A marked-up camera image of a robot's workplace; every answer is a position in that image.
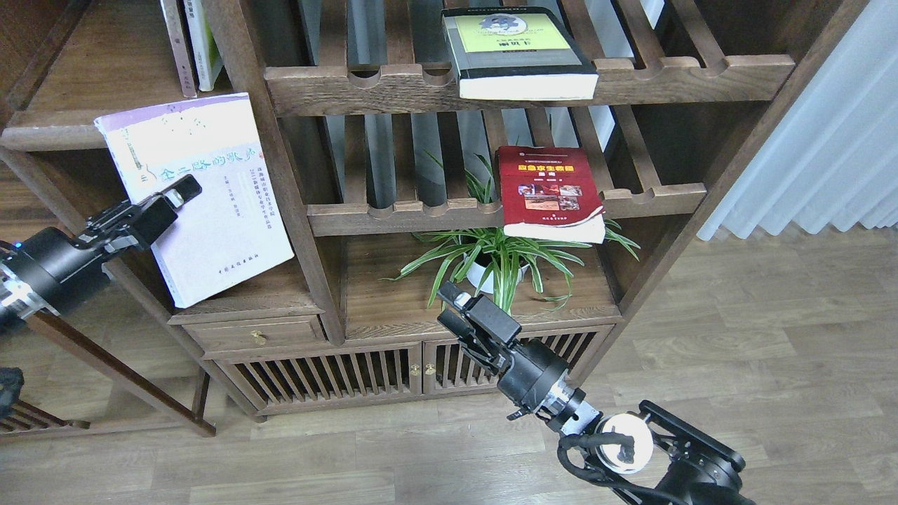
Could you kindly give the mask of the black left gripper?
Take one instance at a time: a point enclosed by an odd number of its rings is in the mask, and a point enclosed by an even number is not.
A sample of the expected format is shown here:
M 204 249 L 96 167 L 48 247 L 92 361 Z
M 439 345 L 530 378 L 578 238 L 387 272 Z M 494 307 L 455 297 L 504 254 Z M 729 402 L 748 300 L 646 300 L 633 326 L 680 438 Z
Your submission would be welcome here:
M 105 262 L 129 248 L 150 248 L 202 191 L 195 176 L 184 175 L 166 193 L 94 215 L 77 237 L 48 227 L 23 242 L 2 243 L 2 316 L 71 312 L 108 285 Z

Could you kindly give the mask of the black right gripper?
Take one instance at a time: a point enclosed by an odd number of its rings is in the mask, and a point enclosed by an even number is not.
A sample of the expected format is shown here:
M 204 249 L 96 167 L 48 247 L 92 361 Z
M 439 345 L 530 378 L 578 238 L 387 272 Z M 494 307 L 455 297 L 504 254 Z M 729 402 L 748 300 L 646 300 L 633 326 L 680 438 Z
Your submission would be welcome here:
M 520 324 L 488 298 L 472 297 L 450 281 L 440 285 L 437 295 L 443 300 L 437 320 L 458 338 L 473 362 L 497 377 L 500 392 L 518 407 L 512 418 L 539 410 L 548 418 L 570 416 L 564 359 L 540 341 L 520 342 Z

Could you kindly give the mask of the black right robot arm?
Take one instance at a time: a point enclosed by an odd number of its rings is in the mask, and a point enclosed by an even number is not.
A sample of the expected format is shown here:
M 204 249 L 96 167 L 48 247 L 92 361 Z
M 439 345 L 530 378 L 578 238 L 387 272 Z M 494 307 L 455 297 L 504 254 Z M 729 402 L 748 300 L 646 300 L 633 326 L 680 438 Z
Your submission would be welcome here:
M 516 406 L 559 435 L 561 466 L 629 504 L 747 504 L 744 458 L 651 400 L 638 412 L 604 415 L 568 383 L 568 362 L 540 341 L 521 342 L 520 324 L 484 295 L 446 282 L 438 317 L 462 351 L 497 378 Z

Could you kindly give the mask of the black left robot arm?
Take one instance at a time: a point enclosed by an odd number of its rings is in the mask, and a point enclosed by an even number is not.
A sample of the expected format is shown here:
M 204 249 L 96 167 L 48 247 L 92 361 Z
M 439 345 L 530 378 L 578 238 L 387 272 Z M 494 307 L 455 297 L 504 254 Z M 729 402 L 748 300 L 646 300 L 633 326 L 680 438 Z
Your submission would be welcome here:
M 76 237 L 49 227 L 25 241 L 2 243 L 2 332 L 28 326 L 148 405 L 211 437 L 215 429 L 202 413 L 208 376 L 187 408 L 63 320 L 108 285 L 106 262 L 128 249 L 151 248 L 201 191 L 186 175 L 141 202 L 122 201 L 89 217 Z

